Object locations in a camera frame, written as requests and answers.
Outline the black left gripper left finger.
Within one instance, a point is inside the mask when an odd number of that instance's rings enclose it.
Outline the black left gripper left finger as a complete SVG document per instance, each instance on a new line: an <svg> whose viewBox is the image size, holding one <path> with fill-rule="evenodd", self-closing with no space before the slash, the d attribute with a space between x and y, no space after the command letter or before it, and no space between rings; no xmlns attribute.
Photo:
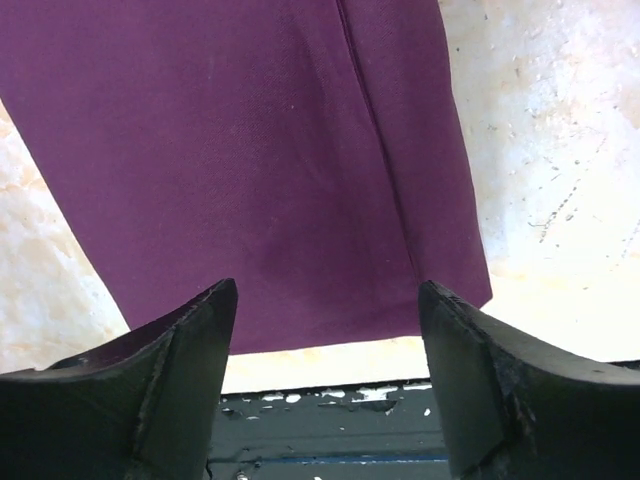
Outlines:
<svg viewBox="0 0 640 480"><path fill-rule="evenodd" d="M238 300L225 279L43 370L1 377L5 479L208 479Z"/></svg>

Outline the purple cloth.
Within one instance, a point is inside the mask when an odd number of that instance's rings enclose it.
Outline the purple cloth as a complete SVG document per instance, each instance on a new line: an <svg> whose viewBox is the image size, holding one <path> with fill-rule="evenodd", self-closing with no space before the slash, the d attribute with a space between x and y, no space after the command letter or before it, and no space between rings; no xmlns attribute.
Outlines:
<svg viewBox="0 0 640 480"><path fill-rule="evenodd" d="M236 354L491 299L434 1L5 1L1 99L133 328L223 278Z"/></svg>

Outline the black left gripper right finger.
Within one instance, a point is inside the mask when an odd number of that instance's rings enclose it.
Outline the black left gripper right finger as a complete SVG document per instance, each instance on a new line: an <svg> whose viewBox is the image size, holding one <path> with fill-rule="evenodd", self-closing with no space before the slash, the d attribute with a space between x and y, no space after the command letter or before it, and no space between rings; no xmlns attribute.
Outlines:
<svg viewBox="0 0 640 480"><path fill-rule="evenodd" d="M638 478L637 363L569 353L434 282L418 303L453 478Z"/></svg>

